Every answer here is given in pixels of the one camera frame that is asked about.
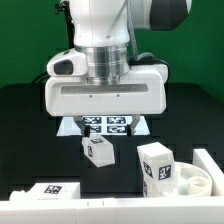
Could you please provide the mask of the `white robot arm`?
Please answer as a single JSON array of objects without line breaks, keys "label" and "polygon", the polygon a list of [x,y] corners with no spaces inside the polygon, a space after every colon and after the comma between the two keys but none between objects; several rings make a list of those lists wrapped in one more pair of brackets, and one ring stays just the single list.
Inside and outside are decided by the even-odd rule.
[{"label": "white robot arm", "polygon": [[160,114],[166,108],[164,64],[132,66],[151,53],[138,53],[135,29],[173,30],[191,10],[192,0],[62,0],[74,24],[74,46],[47,64],[50,78],[45,102],[52,116],[71,117],[83,136],[90,128],[84,116],[130,115],[127,133],[132,135],[144,114]]}]

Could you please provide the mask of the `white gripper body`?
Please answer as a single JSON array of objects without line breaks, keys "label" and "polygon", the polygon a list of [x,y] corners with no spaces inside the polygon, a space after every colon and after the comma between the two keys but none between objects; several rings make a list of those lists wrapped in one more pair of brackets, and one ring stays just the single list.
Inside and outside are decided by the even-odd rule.
[{"label": "white gripper body", "polygon": [[47,111],[53,116],[160,114],[166,108],[168,67],[134,65],[115,80],[89,77],[87,57],[73,49],[47,64]]}]

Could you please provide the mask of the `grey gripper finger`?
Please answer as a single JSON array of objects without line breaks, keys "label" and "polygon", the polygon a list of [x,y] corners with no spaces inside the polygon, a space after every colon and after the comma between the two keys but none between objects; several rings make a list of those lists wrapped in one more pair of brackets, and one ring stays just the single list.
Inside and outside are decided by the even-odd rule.
[{"label": "grey gripper finger", "polygon": [[76,125],[80,128],[81,135],[83,137],[89,137],[90,136],[90,126],[87,125],[81,116],[77,116],[73,118]]},{"label": "grey gripper finger", "polygon": [[135,128],[138,125],[140,121],[140,115],[133,115],[132,116],[132,122],[127,126],[127,135],[133,136],[135,134]]}]

